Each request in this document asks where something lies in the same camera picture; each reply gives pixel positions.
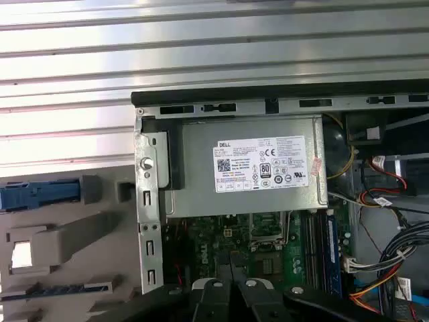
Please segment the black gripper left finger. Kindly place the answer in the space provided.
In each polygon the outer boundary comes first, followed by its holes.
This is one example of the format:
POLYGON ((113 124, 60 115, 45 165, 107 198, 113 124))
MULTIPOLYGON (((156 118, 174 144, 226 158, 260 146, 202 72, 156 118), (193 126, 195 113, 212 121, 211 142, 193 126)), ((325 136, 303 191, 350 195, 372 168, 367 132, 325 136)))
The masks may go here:
POLYGON ((111 321, 228 321, 231 257, 216 257, 214 278, 196 280, 189 291, 163 285, 110 312, 111 321))

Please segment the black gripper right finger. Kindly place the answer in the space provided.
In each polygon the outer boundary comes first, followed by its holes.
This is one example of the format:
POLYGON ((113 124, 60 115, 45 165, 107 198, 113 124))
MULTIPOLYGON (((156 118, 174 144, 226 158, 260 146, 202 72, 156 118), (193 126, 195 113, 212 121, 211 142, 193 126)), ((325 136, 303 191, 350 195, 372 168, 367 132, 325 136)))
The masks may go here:
POLYGON ((385 317, 351 301, 299 284, 278 291, 242 270, 242 256, 231 254, 231 277, 237 296, 245 305, 244 321, 385 321, 385 317))

